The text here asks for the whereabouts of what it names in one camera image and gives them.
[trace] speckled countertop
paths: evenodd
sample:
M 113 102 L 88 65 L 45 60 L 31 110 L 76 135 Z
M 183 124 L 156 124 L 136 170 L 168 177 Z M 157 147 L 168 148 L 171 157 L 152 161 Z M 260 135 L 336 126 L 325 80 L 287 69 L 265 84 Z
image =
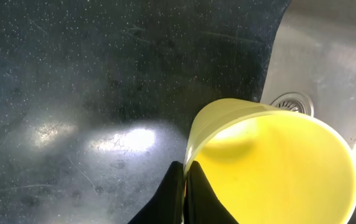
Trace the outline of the speckled countertop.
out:
M 128 222 L 203 106 L 260 100 L 287 5 L 0 1 L 0 224 Z

